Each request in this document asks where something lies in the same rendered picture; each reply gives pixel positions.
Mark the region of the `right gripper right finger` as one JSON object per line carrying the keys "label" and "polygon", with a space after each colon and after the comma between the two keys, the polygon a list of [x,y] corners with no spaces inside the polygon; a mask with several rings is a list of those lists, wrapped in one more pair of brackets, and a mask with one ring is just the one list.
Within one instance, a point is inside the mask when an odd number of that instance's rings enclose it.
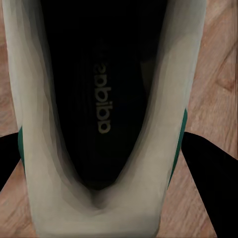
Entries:
{"label": "right gripper right finger", "polygon": [[181,150],[218,238],[238,238],[238,161],[184,132]]}

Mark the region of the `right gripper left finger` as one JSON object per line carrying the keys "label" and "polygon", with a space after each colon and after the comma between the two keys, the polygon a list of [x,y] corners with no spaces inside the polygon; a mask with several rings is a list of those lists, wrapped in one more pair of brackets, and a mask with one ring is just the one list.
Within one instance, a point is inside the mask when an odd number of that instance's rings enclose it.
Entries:
{"label": "right gripper left finger", "polygon": [[20,159],[18,133],[0,137],[0,191]]}

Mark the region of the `gym shoe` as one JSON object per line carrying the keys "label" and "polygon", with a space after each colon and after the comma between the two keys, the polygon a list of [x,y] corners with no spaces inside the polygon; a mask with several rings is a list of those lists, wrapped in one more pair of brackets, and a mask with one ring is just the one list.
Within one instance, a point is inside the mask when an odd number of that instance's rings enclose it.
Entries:
{"label": "gym shoe", "polygon": [[156,238],[208,0],[2,0],[38,238]]}

